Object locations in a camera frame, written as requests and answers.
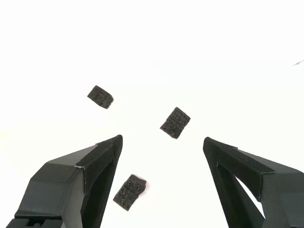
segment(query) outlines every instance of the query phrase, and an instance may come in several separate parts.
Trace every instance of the white surface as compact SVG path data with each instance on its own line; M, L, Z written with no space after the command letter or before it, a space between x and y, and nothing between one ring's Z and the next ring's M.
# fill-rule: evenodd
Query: white surface
M117 134L103 228L227 227L203 139L304 171L303 21L302 1L0 1L0 227L46 161ZM149 188L126 212L132 173Z

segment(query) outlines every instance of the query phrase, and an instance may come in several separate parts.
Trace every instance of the black foam pad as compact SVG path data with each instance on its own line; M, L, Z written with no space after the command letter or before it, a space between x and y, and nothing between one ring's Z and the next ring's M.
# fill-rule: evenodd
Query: black foam pad
M95 85L87 97L105 109L108 109L114 100L111 94L97 85Z
M115 195L113 201L128 211L145 190L146 182L132 174Z
M190 117L176 107L169 115L166 122L161 126L161 129L172 138L177 139L189 121Z

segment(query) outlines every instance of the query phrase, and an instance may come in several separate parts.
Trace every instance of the sponge block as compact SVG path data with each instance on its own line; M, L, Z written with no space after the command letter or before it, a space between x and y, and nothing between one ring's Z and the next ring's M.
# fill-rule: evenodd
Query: sponge block
M92 89L87 97L105 109L108 109L114 100L111 94L97 85Z
M113 201L128 211L145 190L146 182L132 174L115 195Z
M189 121L190 117L176 107L169 115L166 122L161 126L161 129L172 138L177 139Z

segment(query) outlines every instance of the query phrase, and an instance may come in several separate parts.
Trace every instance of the foam piece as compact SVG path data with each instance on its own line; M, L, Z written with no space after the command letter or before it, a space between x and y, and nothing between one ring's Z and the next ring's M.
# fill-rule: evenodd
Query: foam piece
M169 115L161 129L174 139L178 139L185 126L189 123L190 117L181 109L176 107Z
M87 97L105 109L108 109L114 100L111 94L97 85L95 85Z
M115 195L113 201L129 211L139 195L146 189L146 182L132 174Z

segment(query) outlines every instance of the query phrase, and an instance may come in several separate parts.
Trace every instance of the white background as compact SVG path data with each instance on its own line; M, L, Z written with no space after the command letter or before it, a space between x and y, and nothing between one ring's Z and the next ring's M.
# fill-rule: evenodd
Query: white background
M103 228L228 227L205 137L304 171L303 7L1 0L0 227L45 162L117 134ZM191 117L177 140L159 129L176 106ZM132 173L149 186L126 212L112 198Z

